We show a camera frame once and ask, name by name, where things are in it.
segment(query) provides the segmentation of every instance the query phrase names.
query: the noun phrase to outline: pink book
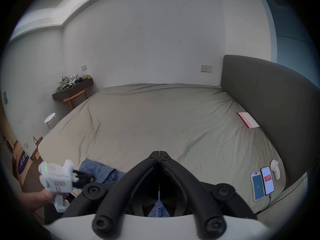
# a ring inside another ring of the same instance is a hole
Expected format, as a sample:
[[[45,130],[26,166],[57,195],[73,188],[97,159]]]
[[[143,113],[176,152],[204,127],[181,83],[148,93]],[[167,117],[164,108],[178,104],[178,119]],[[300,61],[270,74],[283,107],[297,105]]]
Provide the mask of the pink book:
[[[237,112],[248,128],[260,127],[248,112]]]

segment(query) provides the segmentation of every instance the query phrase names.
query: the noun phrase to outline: pile of items on shelf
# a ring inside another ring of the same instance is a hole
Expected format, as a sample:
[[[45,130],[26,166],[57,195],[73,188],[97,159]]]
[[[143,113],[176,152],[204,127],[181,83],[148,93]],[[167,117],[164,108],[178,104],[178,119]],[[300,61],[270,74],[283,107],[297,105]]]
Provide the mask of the pile of items on shelf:
[[[89,78],[90,78],[89,75],[85,75],[85,76],[81,77],[78,74],[73,74],[71,76],[62,76],[62,79],[60,80],[60,85],[58,86],[56,93],[58,93],[62,90],[66,90],[72,86],[75,86],[77,83],[80,83],[80,82],[87,80]]]

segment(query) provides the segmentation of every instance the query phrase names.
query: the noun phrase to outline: electrical outlet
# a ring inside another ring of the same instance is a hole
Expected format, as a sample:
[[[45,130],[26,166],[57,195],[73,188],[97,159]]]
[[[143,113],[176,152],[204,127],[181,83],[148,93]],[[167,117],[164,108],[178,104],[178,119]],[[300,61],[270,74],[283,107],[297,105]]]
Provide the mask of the electrical outlet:
[[[211,72],[212,73],[213,66],[205,66],[201,65],[201,72]]]

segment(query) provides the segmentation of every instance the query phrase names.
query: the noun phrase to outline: charging cable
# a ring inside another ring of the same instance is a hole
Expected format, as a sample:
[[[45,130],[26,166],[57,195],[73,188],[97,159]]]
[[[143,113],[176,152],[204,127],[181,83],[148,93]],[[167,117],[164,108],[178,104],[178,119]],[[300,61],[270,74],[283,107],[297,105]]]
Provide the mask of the charging cable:
[[[267,205],[267,207],[266,207],[266,208],[264,208],[263,210],[261,210],[261,211],[259,211],[259,212],[255,213],[254,215],[258,215],[258,214],[262,213],[263,211],[265,211],[265,210],[269,207],[269,205],[270,205],[270,203],[271,203],[271,193],[269,194],[269,198],[270,198],[270,200],[269,200],[269,204]]]

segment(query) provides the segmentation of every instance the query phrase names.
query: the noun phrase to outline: blue fabric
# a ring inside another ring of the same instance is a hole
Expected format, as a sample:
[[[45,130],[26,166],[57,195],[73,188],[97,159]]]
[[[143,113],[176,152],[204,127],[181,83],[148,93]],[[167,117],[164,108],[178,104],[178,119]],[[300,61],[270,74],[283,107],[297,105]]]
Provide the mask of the blue fabric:
[[[109,183],[119,181],[126,174],[122,171],[111,168],[103,163],[92,161],[86,158],[80,165],[79,171],[94,175],[95,182]]]
[[[167,209],[163,206],[162,202],[160,201],[160,191],[158,191],[158,201],[155,203],[152,211],[149,213],[148,217],[155,217],[155,218],[167,218],[170,217]]]
[[[80,165],[79,171],[92,174],[95,177],[94,182],[98,183],[110,183],[119,181],[126,175],[125,172],[119,171],[117,169],[111,168],[103,163],[92,161],[86,158]],[[160,191],[158,191],[158,201],[153,207],[152,211],[149,213],[148,217],[166,218],[170,217],[166,208],[160,201]]]

